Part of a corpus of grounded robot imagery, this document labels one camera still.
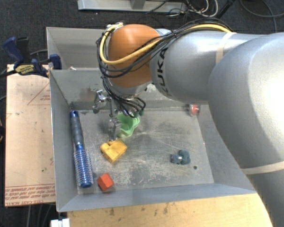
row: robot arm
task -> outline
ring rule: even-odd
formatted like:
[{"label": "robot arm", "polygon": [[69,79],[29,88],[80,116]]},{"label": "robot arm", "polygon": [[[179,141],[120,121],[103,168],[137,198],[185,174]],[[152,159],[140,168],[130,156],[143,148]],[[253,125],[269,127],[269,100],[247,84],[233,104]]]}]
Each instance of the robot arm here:
[{"label": "robot arm", "polygon": [[217,22],[174,31],[116,24],[98,51],[105,89],[128,116],[143,110],[139,94],[150,83],[173,100],[208,103],[272,223],[284,226],[284,33],[237,34]]}]

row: green object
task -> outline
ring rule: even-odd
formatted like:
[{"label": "green object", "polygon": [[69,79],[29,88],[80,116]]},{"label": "green object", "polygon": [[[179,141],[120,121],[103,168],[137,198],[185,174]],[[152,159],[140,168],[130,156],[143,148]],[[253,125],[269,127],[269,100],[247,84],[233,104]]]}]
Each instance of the green object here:
[{"label": "green object", "polygon": [[123,113],[118,114],[117,119],[121,123],[121,129],[117,134],[117,136],[120,138],[130,137],[133,134],[134,129],[137,128],[140,123],[140,119],[138,117],[128,117]]}]

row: blue clamp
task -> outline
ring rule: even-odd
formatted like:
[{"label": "blue clamp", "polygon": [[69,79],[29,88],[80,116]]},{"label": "blue clamp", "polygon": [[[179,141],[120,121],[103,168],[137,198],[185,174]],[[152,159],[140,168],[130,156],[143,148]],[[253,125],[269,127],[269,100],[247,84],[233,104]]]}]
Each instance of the blue clamp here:
[{"label": "blue clamp", "polygon": [[[17,47],[17,42],[21,43],[21,48]],[[14,71],[20,75],[35,75],[48,77],[48,70],[44,68],[36,59],[30,59],[28,52],[28,38],[17,40],[15,37],[9,38],[3,45],[4,51],[13,58]],[[53,68],[61,70],[62,65],[60,57],[57,54],[52,54],[48,60],[53,63]]]}]

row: orange object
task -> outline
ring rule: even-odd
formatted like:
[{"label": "orange object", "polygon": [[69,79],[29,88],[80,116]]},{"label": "orange object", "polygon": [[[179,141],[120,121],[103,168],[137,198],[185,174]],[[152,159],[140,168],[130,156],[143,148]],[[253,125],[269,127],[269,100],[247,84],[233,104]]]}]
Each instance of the orange object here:
[{"label": "orange object", "polygon": [[106,191],[115,184],[108,173],[101,175],[97,182],[102,191]]},{"label": "orange object", "polygon": [[[110,61],[115,61],[123,58],[139,49],[150,39],[158,36],[159,34],[155,29],[146,25],[124,25],[112,33],[108,44],[108,59]],[[137,58],[138,56],[135,56],[123,63],[109,65],[108,68],[121,69],[127,67],[134,63]],[[148,57],[139,64],[135,65],[128,74],[119,78],[112,78],[112,82],[119,87],[136,87],[151,81],[150,65],[148,62],[149,59],[150,58]],[[117,75],[119,72],[109,72],[109,74]]]}]

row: clamp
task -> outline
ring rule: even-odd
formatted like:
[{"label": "clamp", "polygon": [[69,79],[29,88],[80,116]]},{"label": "clamp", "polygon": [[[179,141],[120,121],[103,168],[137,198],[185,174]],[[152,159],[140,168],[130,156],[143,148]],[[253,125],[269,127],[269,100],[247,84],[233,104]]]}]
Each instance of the clamp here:
[{"label": "clamp", "polygon": [[[48,77],[48,70],[38,62],[37,59],[31,58],[28,49],[28,37],[16,39],[11,37],[5,41],[3,49],[7,55],[13,58],[16,62],[14,63],[14,69],[12,71],[3,73],[0,78],[6,77],[15,73],[19,75],[40,75],[42,77]],[[62,64],[60,57],[57,54],[51,54],[47,60],[52,64],[50,69],[61,70]]]}]

